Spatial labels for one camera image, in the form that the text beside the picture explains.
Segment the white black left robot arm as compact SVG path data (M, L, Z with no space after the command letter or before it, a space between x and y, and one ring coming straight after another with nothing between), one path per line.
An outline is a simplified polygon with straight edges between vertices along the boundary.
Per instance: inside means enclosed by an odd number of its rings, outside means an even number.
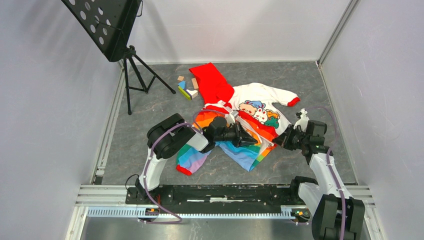
M177 168L186 175L194 173L216 147L229 152L237 160L256 159L251 147L260 143L243 128L232 114L218 113L211 122L189 124L178 113L156 124L147 132L148 154L144 169L135 182L138 197L145 204L157 198L156 188L167 159L175 154Z

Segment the rainbow and white kids jacket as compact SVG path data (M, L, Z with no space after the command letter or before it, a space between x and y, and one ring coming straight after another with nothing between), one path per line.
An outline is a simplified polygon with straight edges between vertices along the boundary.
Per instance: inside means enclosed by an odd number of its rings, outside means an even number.
M281 135L290 121L274 105L293 107L301 99L294 92L253 82L231 86L219 70L207 63L189 69L204 101L194 119L194 127L205 129L216 117L237 113L235 120L257 142L234 146L230 141L215 145L246 171L253 170L272 151L273 139Z

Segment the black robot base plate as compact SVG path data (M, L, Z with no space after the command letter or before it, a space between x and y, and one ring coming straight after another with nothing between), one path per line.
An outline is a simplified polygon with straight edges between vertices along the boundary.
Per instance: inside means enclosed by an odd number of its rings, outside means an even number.
M282 207L308 209L289 184L164 184L149 192L130 187L127 205L162 206L180 214L277 214Z

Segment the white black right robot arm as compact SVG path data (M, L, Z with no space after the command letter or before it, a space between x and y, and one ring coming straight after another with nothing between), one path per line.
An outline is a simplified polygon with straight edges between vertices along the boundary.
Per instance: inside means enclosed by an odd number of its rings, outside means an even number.
M286 150L300 150L315 176L297 176L288 196L293 203L304 202L308 207L315 240L359 240L365 204L341 180L332 150L325 144L326 132L326 123L309 120L305 128L290 124L273 140Z

